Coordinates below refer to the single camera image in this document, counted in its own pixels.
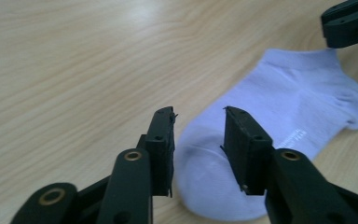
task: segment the wooden table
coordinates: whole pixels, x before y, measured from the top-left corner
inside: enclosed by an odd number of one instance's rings
[[[324,49],[320,15],[340,1],[0,1],[0,223],[37,189],[83,189],[172,105],[175,137],[266,49]],[[340,49],[358,81],[358,45]],[[358,131],[314,161],[358,193]],[[218,223],[155,198],[155,223]],[[251,222],[269,223],[267,217]]]

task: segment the sock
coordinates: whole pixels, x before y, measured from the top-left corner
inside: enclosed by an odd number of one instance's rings
[[[269,49],[256,68],[184,129],[174,156],[175,179],[185,206],[211,219],[264,216],[264,196],[240,191],[224,143],[228,105],[249,112],[275,148],[292,148],[310,160],[342,129],[358,129],[358,84],[346,76],[334,49]]]

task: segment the ankle sock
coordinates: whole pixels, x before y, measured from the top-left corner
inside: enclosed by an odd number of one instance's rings
[[[269,49],[256,68],[193,119],[179,137],[175,179],[185,206],[211,219],[264,216],[264,196],[240,191],[224,143],[226,106],[250,113],[273,139],[310,160],[342,129],[358,129],[358,84],[334,49]]]

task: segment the light purple sock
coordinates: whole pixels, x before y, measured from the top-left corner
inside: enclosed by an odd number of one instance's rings
[[[185,206],[217,220],[266,214],[263,196],[246,196],[235,180],[224,143],[228,105],[249,112],[274,147],[311,160],[342,129],[358,129],[358,84],[346,76],[334,49],[269,49],[257,67],[192,120],[176,146],[175,179]]]

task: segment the sock cuff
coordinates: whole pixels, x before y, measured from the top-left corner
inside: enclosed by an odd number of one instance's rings
[[[321,67],[340,67],[335,49],[313,51],[292,51],[284,49],[268,49],[261,63],[270,63],[279,67],[299,70],[310,70]]]

